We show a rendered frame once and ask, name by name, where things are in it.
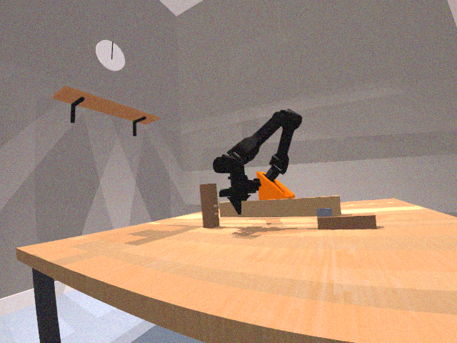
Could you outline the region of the long brown wooden rail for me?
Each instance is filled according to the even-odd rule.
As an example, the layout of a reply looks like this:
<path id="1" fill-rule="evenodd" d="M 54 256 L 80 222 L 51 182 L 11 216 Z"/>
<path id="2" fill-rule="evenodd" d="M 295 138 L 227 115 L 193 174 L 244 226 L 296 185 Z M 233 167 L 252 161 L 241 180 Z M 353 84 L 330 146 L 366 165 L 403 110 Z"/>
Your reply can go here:
<path id="1" fill-rule="evenodd" d="M 321 208 L 332 208 L 333 216 L 341 216 L 340 196 L 242 201 L 241 215 L 231 202 L 219 202 L 220 218 L 317 217 L 316 209 Z"/>

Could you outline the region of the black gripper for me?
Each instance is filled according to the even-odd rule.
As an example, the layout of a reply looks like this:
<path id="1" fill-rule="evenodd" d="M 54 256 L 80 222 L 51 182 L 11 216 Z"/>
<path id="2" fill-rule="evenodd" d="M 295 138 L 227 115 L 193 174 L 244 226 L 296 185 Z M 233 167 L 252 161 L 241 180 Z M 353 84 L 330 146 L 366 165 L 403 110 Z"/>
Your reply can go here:
<path id="1" fill-rule="evenodd" d="M 231 180 L 231 187 L 229 187 L 229 189 L 221 189 L 219 191 L 219 197 L 227 197 L 238 215 L 241 215 L 241 202 L 247 201 L 247 199 L 251 196 L 248 194 L 256 193 L 256 191 L 250 192 L 247 189 L 243 189 L 243 187 L 243 190 L 238 190 L 239 179 L 243 178 L 243 180 L 245 180 L 246 177 L 247 175 L 245 175 L 244 172 L 230 174 L 228 179 Z"/>

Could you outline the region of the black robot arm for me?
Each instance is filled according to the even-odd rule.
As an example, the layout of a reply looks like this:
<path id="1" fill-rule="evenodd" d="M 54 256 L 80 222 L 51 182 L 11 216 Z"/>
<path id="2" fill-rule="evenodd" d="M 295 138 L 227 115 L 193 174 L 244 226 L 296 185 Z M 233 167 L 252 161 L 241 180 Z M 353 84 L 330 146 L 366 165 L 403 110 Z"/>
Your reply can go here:
<path id="1" fill-rule="evenodd" d="M 214 159 L 214 171 L 216 173 L 230 174 L 245 172 L 244 164 L 253 160 L 258 154 L 260 146 L 282 126 L 283 131 L 278 150 L 272 156 L 269 163 L 272 167 L 266 174 L 263 173 L 271 182 L 276 183 L 275 178 L 279 174 L 284 175 L 286 173 L 289 162 L 288 150 L 291 145 L 291 138 L 294 130 L 300 127 L 301 122 L 302 116 L 291 109 L 276 112 L 254 135 L 244 138 L 227 151 L 228 155 L 223 154 L 221 157 Z M 245 180 L 240 178 L 238 190 L 243 190 L 242 187 L 250 192 L 258 191 L 259 187 L 261 187 L 261 181 L 257 178 L 254 180 L 248 180 L 248 177 L 246 177 Z"/>

